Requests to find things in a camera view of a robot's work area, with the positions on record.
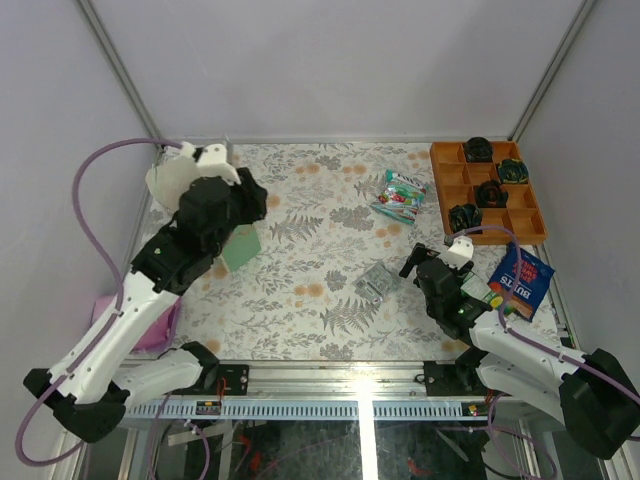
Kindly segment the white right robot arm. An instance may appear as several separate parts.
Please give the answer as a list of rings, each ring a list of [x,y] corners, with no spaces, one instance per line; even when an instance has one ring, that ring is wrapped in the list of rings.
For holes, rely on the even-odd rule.
[[[560,422],[583,450],[609,460],[639,427],[639,393],[620,362],[597,349],[588,354],[504,325],[499,312],[462,290],[473,265],[466,238],[440,253],[414,245],[400,277],[416,275],[426,314],[467,350],[455,362],[467,394],[484,388],[506,393]]]

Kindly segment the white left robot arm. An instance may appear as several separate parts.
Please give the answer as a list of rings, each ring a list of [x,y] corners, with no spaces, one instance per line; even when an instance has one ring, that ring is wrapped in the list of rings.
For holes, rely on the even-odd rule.
[[[163,394],[212,392],[219,361],[193,341],[126,374],[118,369],[151,325],[206,273],[234,230],[265,218],[267,191],[246,167],[230,185],[193,181],[171,221],[134,257],[122,288],[76,347],[49,369],[33,369],[24,386],[69,432],[96,443],[128,410]]]

